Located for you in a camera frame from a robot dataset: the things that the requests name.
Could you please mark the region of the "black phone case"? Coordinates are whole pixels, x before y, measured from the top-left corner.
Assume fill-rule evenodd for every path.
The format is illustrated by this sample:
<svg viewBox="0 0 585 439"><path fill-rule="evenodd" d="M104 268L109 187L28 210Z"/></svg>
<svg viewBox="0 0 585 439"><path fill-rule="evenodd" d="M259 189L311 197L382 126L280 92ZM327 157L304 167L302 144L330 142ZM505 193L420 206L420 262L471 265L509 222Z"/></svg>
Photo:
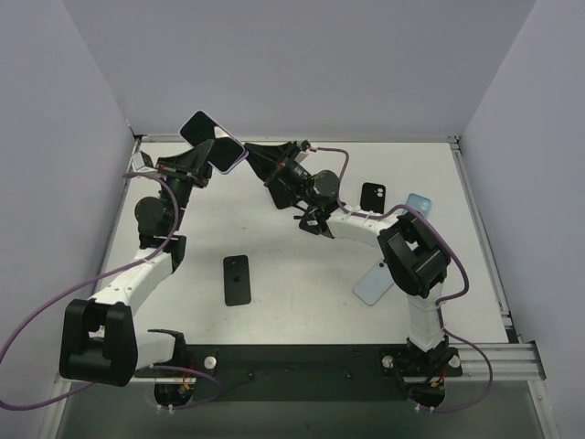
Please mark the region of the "black phone case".
<svg viewBox="0 0 585 439"><path fill-rule="evenodd" d="M377 214L385 212L386 187L379 183L365 182L360 194L360 207Z"/></svg>

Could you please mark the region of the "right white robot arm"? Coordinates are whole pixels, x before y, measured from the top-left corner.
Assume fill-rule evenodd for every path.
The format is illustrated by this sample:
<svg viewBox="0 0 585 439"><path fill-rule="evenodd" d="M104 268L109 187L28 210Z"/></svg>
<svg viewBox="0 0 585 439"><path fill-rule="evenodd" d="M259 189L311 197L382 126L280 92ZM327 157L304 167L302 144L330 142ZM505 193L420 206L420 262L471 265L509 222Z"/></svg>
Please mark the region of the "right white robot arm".
<svg viewBox="0 0 585 439"><path fill-rule="evenodd" d="M443 344L437 300L451 256L419 216L375 214L341 201L342 177L331 170L310 173L301 162L318 147L307 141L283 145L246 143L254 174L277 209L294 207L301 230L330 239L379 247L394 284L409 297L409 342L427 353Z"/></svg>

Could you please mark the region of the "light blue phone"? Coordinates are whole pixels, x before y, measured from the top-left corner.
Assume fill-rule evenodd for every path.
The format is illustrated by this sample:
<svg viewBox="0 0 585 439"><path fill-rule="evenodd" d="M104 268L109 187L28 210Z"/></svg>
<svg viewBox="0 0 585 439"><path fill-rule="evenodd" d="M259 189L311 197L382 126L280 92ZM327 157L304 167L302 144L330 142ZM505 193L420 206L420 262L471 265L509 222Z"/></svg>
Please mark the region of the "light blue phone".
<svg viewBox="0 0 585 439"><path fill-rule="evenodd" d="M366 305L373 306L394 284L385 260L374 264L353 286L353 293Z"/></svg>

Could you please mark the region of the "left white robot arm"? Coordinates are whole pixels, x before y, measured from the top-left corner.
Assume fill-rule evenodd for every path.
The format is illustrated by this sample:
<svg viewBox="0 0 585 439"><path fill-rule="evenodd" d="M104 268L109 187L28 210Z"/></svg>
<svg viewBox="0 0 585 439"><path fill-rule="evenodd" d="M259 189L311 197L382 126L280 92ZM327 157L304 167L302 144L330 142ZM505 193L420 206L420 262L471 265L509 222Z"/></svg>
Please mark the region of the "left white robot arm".
<svg viewBox="0 0 585 439"><path fill-rule="evenodd" d="M139 247L133 260L107 275L100 291L88 299L74 299L66 307L61 377L122 387L140 369L159 369L173 377L190 366L182 333L138 331L133 318L184 260L186 237L177 231L192 189L209 183L208 157L215 144L208 139L180 155L161 157L148 173L160 190L135 205Z"/></svg>

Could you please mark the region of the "light blue phone case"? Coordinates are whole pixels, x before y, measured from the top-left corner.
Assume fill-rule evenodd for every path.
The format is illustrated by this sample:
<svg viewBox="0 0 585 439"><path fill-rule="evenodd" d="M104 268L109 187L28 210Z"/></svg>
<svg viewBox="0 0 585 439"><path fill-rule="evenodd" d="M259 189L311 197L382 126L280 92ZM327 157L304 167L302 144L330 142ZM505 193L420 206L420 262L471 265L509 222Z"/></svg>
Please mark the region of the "light blue phone case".
<svg viewBox="0 0 585 439"><path fill-rule="evenodd" d="M432 202L429 198L423 197L416 193L410 193L407 197L406 205L416 209L425 219L430 216Z"/></svg>

